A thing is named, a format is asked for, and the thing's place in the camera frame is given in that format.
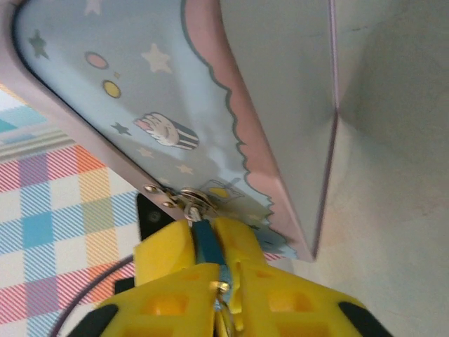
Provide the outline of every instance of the wavy pink border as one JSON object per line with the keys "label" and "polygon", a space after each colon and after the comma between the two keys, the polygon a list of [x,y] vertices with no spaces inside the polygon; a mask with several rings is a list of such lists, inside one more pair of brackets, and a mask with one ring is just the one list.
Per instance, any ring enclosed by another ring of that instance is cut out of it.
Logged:
{"label": "wavy pink border", "polygon": [[185,24],[195,49],[213,68],[216,80],[232,91],[230,107],[237,117],[237,136],[244,142],[244,145],[240,145],[240,151],[247,158],[247,181],[252,188],[271,198],[273,205],[270,210],[273,214],[269,218],[272,223],[270,228],[283,235],[298,256],[311,257],[262,125],[229,47],[219,0],[186,0]]}

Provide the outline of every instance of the checkered tablecloth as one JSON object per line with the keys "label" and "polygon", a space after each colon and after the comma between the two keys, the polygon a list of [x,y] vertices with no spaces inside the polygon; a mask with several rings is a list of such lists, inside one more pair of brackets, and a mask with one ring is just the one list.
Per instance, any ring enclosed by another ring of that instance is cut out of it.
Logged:
{"label": "checkered tablecloth", "polygon": [[[0,164],[0,336],[46,336],[82,287],[132,253],[135,196],[78,145]],[[92,291],[63,333],[132,274]]]}

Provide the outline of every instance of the metal rivet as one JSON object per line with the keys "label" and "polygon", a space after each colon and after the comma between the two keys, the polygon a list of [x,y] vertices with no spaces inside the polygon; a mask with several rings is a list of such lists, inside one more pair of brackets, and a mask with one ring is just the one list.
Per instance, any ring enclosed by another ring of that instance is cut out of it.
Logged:
{"label": "metal rivet", "polygon": [[159,192],[159,188],[153,185],[145,185],[143,189],[149,193],[157,193]]}
{"label": "metal rivet", "polygon": [[170,201],[163,202],[162,206],[168,207],[170,209],[174,209],[176,207],[176,205],[173,202],[170,202]]}

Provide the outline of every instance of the cartoon character illustration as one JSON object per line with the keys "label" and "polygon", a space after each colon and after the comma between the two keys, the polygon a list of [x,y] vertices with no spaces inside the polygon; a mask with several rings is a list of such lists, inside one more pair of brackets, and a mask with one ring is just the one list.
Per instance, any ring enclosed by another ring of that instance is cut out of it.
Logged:
{"label": "cartoon character illustration", "polygon": [[134,124],[150,134],[161,145],[179,147],[184,150],[193,150],[199,145],[195,132],[157,112],[151,112],[143,118],[136,119]]}
{"label": "cartoon character illustration", "polygon": [[212,179],[204,184],[200,190],[205,192],[213,201],[226,204],[236,198],[242,198],[243,194],[232,188],[241,179],[235,178],[230,183],[224,184],[218,180]]}

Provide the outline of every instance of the black cable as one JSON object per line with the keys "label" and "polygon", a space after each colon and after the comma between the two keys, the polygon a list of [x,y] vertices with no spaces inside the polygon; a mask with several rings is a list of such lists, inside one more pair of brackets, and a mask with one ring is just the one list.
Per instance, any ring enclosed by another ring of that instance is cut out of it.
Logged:
{"label": "black cable", "polygon": [[101,281],[106,279],[108,276],[110,276],[112,273],[116,272],[117,270],[123,268],[125,265],[133,262],[133,256],[129,255],[125,257],[123,260],[120,260],[118,263],[110,267],[110,269],[105,270],[102,274],[98,275],[91,283],[89,283],[87,286],[84,287],[70,302],[70,304],[65,308],[64,312],[59,316],[58,320],[56,321],[53,329],[50,332],[50,337],[58,337],[58,334],[62,328],[62,325],[64,325],[67,318],[70,316],[74,308],[81,302],[81,300],[86,296],[92,289],[94,289]]}

